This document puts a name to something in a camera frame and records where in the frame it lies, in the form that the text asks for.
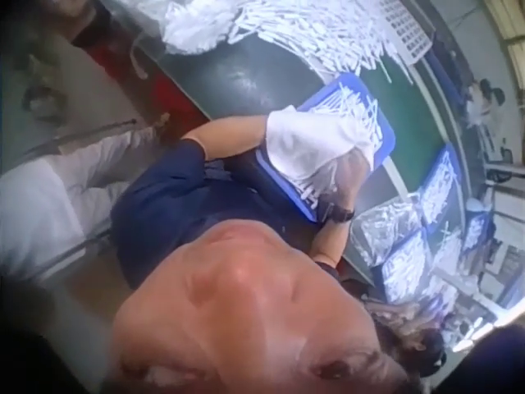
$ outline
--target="plastic tray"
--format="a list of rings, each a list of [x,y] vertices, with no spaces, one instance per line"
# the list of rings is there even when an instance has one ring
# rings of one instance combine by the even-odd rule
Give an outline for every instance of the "plastic tray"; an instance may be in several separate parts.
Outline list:
[[[425,265],[422,268],[423,272],[422,272],[421,277],[418,279],[418,284],[415,286],[411,294],[404,297],[403,299],[398,300],[394,298],[391,294],[389,294],[389,289],[387,289],[385,285],[386,280],[389,279],[391,275],[397,274],[397,273],[392,273],[392,270],[395,268],[391,265],[391,261],[393,257],[402,250],[403,247],[405,247],[411,240],[413,240],[417,236],[421,236],[423,240],[423,244],[425,245],[424,247],[425,247],[426,258],[425,258],[425,263],[424,263]],[[425,229],[421,229],[420,231],[416,231],[414,234],[407,237],[403,242],[399,243],[395,248],[393,248],[388,259],[386,259],[386,261],[382,265],[372,268],[372,278],[378,290],[384,295],[384,300],[386,300],[386,302],[391,303],[391,304],[398,304],[398,303],[404,303],[404,302],[415,300],[421,295],[422,290],[424,289],[424,286],[427,284],[429,280],[430,269],[431,269],[431,255],[428,249],[427,233]],[[405,279],[406,277],[403,277],[396,282],[404,283]]]
[[[354,74],[342,74],[329,85],[319,90],[315,95],[297,108],[298,111],[307,112],[311,108],[316,107],[319,103],[334,94],[340,89],[340,84],[346,86],[356,93],[361,94],[362,100],[369,97],[374,99],[367,86]],[[395,147],[395,133],[383,114],[381,108],[377,110],[377,123],[383,133],[383,142],[379,149],[374,154],[374,170],[382,165],[385,159],[390,155]],[[255,152],[258,165],[270,176],[272,180],[288,195],[292,202],[299,208],[304,216],[311,222],[317,222],[317,201],[313,198],[302,200],[300,198],[302,191],[291,185],[281,174],[273,168],[267,156],[266,147],[262,145]]]
[[[432,169],[429,172],[429,174],[427,176],[427,179],[423,182],[423,186],[422,186],[422,188],[420,190],[421,191],[420,204],[423,205],[423,203],[424,203],[424,196],[425,196],[425,190],[427,190],[428,187],[430,187],[430,185],[432,183],[432,179],[436,175],[436,173],[437,173],[437,171],[439,169],[439,166],[441,165],[441,162],[443,161],[445,155],[447,155],[447,154],[449,155],[450,164],[451,164],[451,167],[452,167],[452,169],[454,171],[455,181],[452,182],[452,186],[450,187],[449,194],[447,195],[446,200],[445,200],[445,206],[442,208],[441,212],[437,216],[435,216],[433,218],[429,218],[427,216],[427,213],[425,213],[423,211],[423,215],[422,215],[423,222],[425,223],[425,227],[426,227],[427,232],[429,234],[432,234],[438,228],[438,226],[441,224],[441,221],[443,220],[443,217],[446,215],[446,213],[448,211],[448,208],[449,208],[448,202],[450,201],[450,196],[454,195],[455,190],[458,187],[461,187],[462,175],[461,175],[461,167],[459,166],[458,156],[457,156],[457,154],[456,154],[456,152],[454,150],[454,146],[452,146],[451,143],[447,143],[447,144],[445,144],[445,147],[440,151],[440,154],[438,155],[437,160],[435,161],[434,165],[432,166]]]

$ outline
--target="eye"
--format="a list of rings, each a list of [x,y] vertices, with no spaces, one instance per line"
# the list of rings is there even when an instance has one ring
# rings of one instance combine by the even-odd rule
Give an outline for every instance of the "eye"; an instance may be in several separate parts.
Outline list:
[[[342,360],[323,365],[316,370],[316,375],[325,380],[346,379],[350,377],[350,374],[350,366]]]

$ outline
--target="woman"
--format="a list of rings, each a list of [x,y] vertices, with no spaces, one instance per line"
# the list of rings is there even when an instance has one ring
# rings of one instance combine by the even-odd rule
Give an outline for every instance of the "woman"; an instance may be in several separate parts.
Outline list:
[[[429,305],[438,306],[439,303],[439,296],[428,300],[426,308],[417,303],[365,303],[374,317],[384,352],[397,360],[408,373],[421,378],[436,373],[445,357],[445,341],[440,332],[443,318],[435,313],[438,308],[432,308],[434,312],[427,311]]]

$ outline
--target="navy blue shirt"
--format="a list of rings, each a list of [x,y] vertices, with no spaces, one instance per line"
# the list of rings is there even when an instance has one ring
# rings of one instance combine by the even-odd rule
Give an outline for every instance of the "navy blue shirt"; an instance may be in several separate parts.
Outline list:
[[[279,215],[254,191],[210,179],[203,148],[182,140],[153,164],[112,210],[112,238],[132,288],[174,249],[227,219],[251,219],[284,231]]]

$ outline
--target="wall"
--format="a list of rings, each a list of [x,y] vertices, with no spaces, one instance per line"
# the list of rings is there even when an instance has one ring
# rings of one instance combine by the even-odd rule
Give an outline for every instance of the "wall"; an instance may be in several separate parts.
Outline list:
[[[493,86],[503,89],[507,101],[502,108],[501,138],[513,151],[514,161],[522,162],[521,117],[516,99],[517,86],[512,69],[501,52],[500,37],[482,8],[481,0],[431,0],[434,7],[449,24],[459,46],[468,59],[477,79],[487,78]],[[461,16],[479,7],[461,23]]]

